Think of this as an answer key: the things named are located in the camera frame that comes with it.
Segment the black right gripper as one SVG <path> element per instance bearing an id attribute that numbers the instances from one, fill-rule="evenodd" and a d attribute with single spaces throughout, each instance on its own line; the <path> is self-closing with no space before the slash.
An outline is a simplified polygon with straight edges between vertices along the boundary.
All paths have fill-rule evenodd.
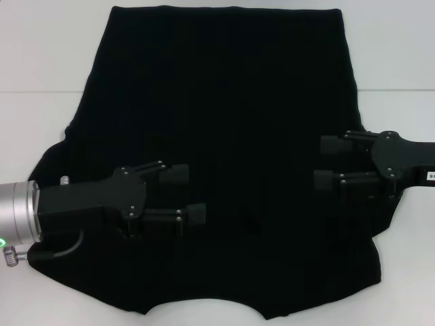
<path id="1" fill-rule="evenodd" d="M 434 143 L 403 139 L 397 132 L 348 130 L 341 136 L 321 136 L 320 153 L 365 153 L 371 149 L 376 172 L 313 172 L 318 192 L 339 198 L 398 197 L 410 187 L 434 187 Z"/>

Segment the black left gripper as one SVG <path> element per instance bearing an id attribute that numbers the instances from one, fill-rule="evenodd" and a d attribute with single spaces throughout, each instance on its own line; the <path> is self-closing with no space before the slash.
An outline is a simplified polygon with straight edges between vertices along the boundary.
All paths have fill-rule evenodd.
<path id="1" fill-rule="evenodd" d="M 183 209 L 145 209 L 145 181 L 156 185 L 187 185 L 187 164 L 163 161 L 117 168 L 99 181 L 44 187 L 37 216 L 44 236 L 109 226 L 126 237 L 182 238 L 185 231 L 206 224 L 205 203 Z"/>

